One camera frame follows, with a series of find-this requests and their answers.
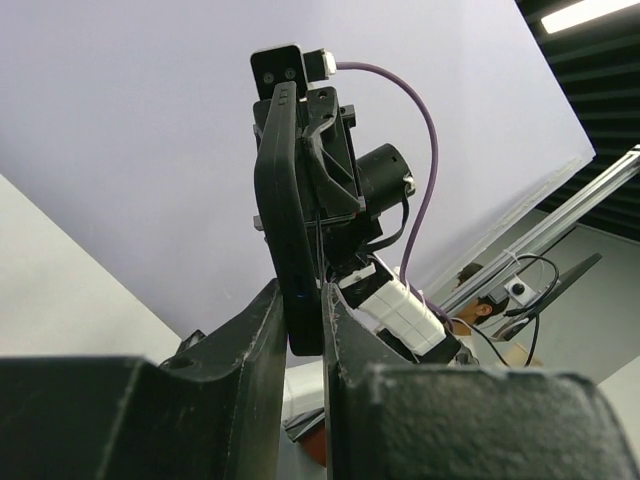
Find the person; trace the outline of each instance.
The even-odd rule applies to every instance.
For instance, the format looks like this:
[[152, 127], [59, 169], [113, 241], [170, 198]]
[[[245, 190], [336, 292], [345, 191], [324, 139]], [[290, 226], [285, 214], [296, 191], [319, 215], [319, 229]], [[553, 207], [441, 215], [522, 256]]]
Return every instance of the person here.
[[[460, 287], [476, 273], [482, 270], [482, 267], [483, 266], [479, 263], [470, 263], [469, 265], [464, 267], [460, 271], [460, 273], [458, 273], [458, 285], [456, 288]], [[474, 327], [478, 327], [482, 325], [491, 317], [503, 313], [507, 309], [508, 305], [509, 297], [505, 298], [500, 303], [494, 302], [490, 297], [482, 297], [473, 300], [466, 307], [464, 307], [462, 311], [458, 312], [455, 318], [458, 318], [465, 323], [463, 324], [460, 322], [454, 322], [452, 333], [458, 339], [458, 341], [460, 341], [460, 343], [462, 343], [462, 345], [469, 350], [469, 352], [465, 352], [463, 349], [463, 351], [461, 352], [462, 354], [470, 353], [474, 360], [477, 359], [473, 337], [471, 336], [472, 330], [470, 326], [473, 325]]]

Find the white device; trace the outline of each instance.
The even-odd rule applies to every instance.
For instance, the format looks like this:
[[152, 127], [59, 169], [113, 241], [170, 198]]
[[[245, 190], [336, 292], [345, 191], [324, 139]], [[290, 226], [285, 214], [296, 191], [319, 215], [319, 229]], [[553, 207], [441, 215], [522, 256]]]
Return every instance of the white device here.
[[377, 268], [386, 269], [391, 280], [366, 298], [358, 309], [384, 325], [415, 355], [424, 355], [446, 338], [444, 326], [429, 310], [424, 300], [413, 295], [409, 287], [400, 281], [397, 273], [389, 269], [378, 257], [376, 263], [353, 272], [338, 282], [346, 288], [374, 275]]

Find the cylindrical motor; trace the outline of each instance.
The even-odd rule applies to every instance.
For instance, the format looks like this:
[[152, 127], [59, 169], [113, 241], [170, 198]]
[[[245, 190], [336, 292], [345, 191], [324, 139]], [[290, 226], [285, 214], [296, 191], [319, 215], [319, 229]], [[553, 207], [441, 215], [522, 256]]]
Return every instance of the cylindrical motor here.
[[404, 195], [413, 195], [407, 189], [406, 178], [411, 170], [400, 152], [388, 143], [360, 157], [357, 162], [362, 194], [372, 218], [398, 205]]

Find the white wall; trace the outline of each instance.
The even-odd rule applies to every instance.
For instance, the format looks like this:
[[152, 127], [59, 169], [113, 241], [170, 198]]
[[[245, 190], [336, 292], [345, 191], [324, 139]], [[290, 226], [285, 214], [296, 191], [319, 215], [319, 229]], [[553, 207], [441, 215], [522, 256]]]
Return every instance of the white wall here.
[[636, 459], [640, 459], [640, 357], [636, 357], [600, 384], [618, 414], [631, 443]]
[[[542, 218], [539, 211], [528, 214], [478, 261], [486, 264]], [[546, 367], [576, 371], [599, 383], [640, 355], [640, 245], [579, 226], [547, 257], [564, 271], [596, 252], [603, 255], [602, 260], [542, 314], [536, 356]], [[524, 278], [535, 281], [536, 269], [529, 269]], [[528, 348], [532, 333], [529, 325], [513, 341]], [[480, 360], [493, 364], [495, 355], [485, 342], [476, 337], [475, 343]]]
[[131, 354], [160, 362], [179, 342], [0, 176], [0, 356]]

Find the white plastic block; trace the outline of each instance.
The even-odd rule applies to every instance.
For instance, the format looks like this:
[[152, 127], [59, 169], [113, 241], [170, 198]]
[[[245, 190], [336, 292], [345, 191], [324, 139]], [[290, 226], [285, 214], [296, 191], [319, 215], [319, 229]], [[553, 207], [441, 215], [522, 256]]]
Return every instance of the white plastic block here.
[[413, 353], [424, 355], [446, 337], [436, 316], [398, 277], [384, 284], [359, 307], [399, 338]]
[[322, 360], [285, 370], [282, 397], [283, 421], [324, 406], [323, 375]]

